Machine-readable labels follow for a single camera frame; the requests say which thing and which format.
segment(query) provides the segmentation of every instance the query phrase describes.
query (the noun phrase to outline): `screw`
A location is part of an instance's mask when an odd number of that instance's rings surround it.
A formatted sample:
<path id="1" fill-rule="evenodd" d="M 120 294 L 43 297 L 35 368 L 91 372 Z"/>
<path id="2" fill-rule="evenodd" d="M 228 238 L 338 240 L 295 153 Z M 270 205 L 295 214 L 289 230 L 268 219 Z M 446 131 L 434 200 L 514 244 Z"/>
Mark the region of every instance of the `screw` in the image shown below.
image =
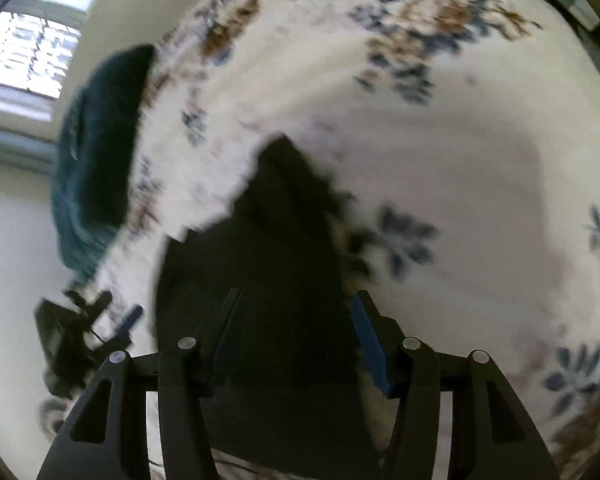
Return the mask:
<path id="1" fill-rule="evenodd" d="M 190 350 L 196 345 L 197 341 L 193 337 L 183 337 L 178 341 L 178 347 L 182 350 Z"/>
<path id="2" fill-rule="evenodd" d="M 476 350 L 473 354 L 472 357 L 474 358 L 474 361 L 477 363 L 480 363 L 481 365 L 488 363 L 489 362 L 489 354 L 487 354 L 487 352 L 484 352 L 483 350 Z"/>
<path id="3" fill-rule="evenodd" d="M 121 363 L 125 359 L 126 359 L 126 354 L 122 350 L 118 350 L 117 352 L 113 352 L 113 354 L 111 354 L 109 356 L 109 361 L 111 361 L 115 365 L 117 365 L 118 363 Z"/>
<path id="4" fill-rule="evenodd" d="M 407 350 L 417 350 L 422 343 L 415 337 L 405 337 L 402 346 Z"/>

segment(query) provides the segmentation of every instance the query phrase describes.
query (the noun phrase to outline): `bed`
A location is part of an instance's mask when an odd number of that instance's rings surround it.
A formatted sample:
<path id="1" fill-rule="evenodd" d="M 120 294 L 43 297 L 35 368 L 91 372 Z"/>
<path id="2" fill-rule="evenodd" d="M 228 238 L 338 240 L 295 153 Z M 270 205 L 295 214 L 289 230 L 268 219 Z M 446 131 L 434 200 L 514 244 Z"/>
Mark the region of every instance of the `bed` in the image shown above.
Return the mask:
<path id="1" fill-rule="evenodd" d="M 114 297 L 99 336 L 138 303 L 130 352 L 155 351 L 166 240 L 225 218 L 281 133 L 341 197 L 336 239 L 364 240 L 340 247 L 348 289 L 437 351 L 487 351 L 579 478 L 600 448 L 600 76 L 560 15 L 542 0 L 197 4 L 144 89 L 128 216 L 87 291 Z M 395 405 L 364 374 L 360 389 L 383 449 Z M 223 478 L 293 478 L 216 458 Z"/>

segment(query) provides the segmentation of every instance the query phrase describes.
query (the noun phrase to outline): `dark green towel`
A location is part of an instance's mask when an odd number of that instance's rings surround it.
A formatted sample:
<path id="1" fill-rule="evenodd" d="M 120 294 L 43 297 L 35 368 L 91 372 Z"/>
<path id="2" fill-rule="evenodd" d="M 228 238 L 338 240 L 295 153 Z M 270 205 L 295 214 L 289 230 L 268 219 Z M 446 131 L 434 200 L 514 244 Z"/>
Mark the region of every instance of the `dark green towel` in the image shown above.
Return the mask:
<path id="1" fill-rule="evenodd" d="M 63 263 L 80 282 L 125 221 L 138 107 L 154 56 L 150 44 L 103 62 L 74 98 L 62 124 L 52 207 Z"/>

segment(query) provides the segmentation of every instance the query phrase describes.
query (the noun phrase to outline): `white blanket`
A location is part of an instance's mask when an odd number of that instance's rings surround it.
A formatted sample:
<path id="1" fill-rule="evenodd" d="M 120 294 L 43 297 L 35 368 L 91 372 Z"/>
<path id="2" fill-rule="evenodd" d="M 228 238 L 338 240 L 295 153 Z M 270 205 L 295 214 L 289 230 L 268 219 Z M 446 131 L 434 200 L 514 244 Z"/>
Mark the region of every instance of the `white blanket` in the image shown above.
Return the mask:
<path id="1" fill-rule="evenodd" d="M 438 351 L 487 351 L 576 478 L 600 445 L 600 76 L 560 15 L 542 0 L 197 4 L 147 83 L 128 222 L 93 284 L 115 298 L 100 335 L 135 303 L 151 314 L 166 236 L 227 215 L 279 132 L 347 201 L 340 229 L 368 235 L 372 275 L 349 285 Z M 151 326 L 133 354 L 155 349 Z M 394 407 L 365 384 L 382 447 Z"/>

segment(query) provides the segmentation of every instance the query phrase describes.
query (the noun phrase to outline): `white wall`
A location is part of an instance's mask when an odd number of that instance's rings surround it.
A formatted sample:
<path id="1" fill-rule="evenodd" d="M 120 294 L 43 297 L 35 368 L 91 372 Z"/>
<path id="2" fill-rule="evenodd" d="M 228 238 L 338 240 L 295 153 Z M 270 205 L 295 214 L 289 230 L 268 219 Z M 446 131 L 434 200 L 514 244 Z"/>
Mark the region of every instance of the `white wall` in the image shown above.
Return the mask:
<path id="1" fill-rule="evenodd" d="M 56 249 L 44 176 L 0 165 L 0 455 L 34 480 L 48 451 L 38 407 L 49 398 L 33 311 L 44 296 L 61 301 L 71 279 Z"/>
<path id="2" fill-rule="evenodd" d="M 138 43 L 156 43 L 197 0 L 96 0 L 56 103 L 51 122 L 0 111 L 0 128 L 42 139 L 57 138 L 75 90 L 107 56 Z"/>

